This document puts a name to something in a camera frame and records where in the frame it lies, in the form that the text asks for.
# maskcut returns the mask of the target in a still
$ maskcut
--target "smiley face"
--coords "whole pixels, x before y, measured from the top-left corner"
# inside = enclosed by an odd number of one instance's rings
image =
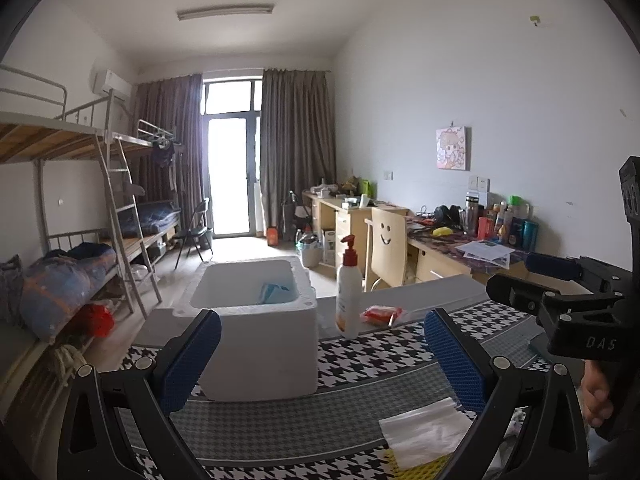
[[[380,224],[380,227],[382,228],[382,231],[384,232],[384,230],[385,230],[385,225],[384,225],[384,224]],[[389,231],[391,231],[391,227],[390,227],[390,226],[386,226],[386,232],[389,232]],[[380,233],[380,239],[382,240],[382,243],[383,243],[383,244],[385,244],[385,245],[389,245],[389,244],[391,243],[391,236],[390,236],[387,240],[385,240],[385,237],[384,237],[384,235],[383,235],[383,232],[382,232],[382,233]]]

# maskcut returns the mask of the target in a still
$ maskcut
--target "lotion bottle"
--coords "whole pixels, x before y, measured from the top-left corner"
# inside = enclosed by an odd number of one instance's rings
[[[358,268],[358,254],[353,249],[354,235],[341,241],[347,244],[338,268],[338,295],[335,305],[335,324],[345,339],[355,339],[360,326],[360,297],[362,295],[362,273]]]

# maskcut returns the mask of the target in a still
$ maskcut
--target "hand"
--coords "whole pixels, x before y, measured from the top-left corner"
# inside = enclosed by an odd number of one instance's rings
[[[580,382],[584,394],[582,416],[594,428],[613,413],[613,404],[609,400],[609,383],[596,361],[584,362],[584,376]]]

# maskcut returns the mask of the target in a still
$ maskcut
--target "plastic bag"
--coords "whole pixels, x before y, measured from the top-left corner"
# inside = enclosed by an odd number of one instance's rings
[[[404,308],[399,306],[373,305],[360,314],[360,320],[377,326],[391,328],[404,314]]]
[[[71,320],[73,330],[94,337],[107,337],[115,325],[113,315],[103,304],[89,303]]]

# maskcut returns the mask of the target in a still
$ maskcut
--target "anime poster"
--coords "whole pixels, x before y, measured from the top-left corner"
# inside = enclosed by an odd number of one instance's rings
[[[466,137],[464,126],[436,130],[436,165],[441,170],[466,171]]]

